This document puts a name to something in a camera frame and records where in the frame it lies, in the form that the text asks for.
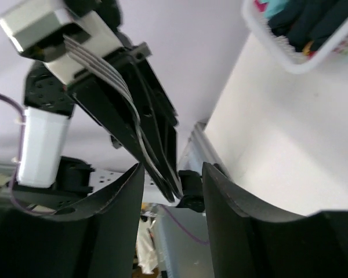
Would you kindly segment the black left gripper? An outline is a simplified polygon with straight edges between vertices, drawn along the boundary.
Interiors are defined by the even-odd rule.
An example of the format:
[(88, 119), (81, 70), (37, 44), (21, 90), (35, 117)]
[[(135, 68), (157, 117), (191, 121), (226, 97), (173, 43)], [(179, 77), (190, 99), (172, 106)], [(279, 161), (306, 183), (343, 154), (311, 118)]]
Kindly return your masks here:
[[(82, 17), (95, 10), (103, 1), (62, 2), (77, 16)], [(118, 1), (108, 2), (119, 5)], [(64, 42), (71, 48), (71, 54), (79, 59), (82, 65), (87, 66), (88, 70), (110, 83), (124, 97), (133, 99), (133, 108), (136, 110), (134, 119), (139, 121), (142, 128), (144, 143), (154, 168), (141, 150), (132, 109), (119, 93), (110, 87), (106, 89), (99, 83), (90, 83), (85, 86), (73, 86), (72, 98), (143, 164), (166, 200), (173, 202), (174, 196), (182, 195), (176, 166), (177, 114), (146, 59), (150, 54), (149, 49), (144, 45), (132, 45), (119, 27), (115, 34), (123, 46), (106, 57), (93, 54), (70, 37), (65, 37)], [(84, 72), (83, 69), (77, 73), (75, 80)], [(35, 80), (41, 76), (55, 77), (42, 62), (34, 60), (27, 79)]]

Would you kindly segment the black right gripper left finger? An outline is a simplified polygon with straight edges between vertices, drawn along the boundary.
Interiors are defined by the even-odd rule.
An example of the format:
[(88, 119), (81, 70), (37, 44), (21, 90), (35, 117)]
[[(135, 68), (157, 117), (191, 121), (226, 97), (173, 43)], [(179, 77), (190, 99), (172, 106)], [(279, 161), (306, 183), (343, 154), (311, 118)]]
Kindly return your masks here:
[(136, 164), (60, 214), (0, 199), (0, 277), (131, 277), (143, 188)]

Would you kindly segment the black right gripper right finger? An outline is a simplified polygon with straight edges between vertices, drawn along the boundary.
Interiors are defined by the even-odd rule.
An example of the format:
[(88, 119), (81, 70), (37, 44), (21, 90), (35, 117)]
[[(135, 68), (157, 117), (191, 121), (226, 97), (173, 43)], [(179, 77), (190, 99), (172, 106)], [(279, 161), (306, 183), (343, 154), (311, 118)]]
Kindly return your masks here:
[(215, 277), (348, 277), (348, 211), (278, 208), (202, 167)]

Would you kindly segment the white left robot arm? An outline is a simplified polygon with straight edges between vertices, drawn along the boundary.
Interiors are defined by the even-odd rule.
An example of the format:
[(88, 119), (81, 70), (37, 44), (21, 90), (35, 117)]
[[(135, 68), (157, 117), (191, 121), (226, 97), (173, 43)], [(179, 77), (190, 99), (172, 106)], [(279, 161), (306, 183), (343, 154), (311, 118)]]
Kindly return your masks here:
[(167, 201), (183, 196), (176, 112), (148, 62), (148, 46), (133, 45), (120, 31), (117, 1), (23, 1), (0, 24), (33, 62), (25, 79), (20, 184), (55, 182), (80, 107), (144, 166)]

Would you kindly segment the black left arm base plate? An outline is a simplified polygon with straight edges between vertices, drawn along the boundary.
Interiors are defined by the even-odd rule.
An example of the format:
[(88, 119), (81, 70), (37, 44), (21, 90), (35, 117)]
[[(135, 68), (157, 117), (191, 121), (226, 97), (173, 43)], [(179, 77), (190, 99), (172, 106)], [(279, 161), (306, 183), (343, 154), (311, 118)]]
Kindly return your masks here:
[(202, 176), (196, 171), (180, 170), (179, 177), (182, 183), (183, 197), (176, 205), (176, 208), (188, 208), (197, 213), (203, 213), (205, 205), (202, 191)]

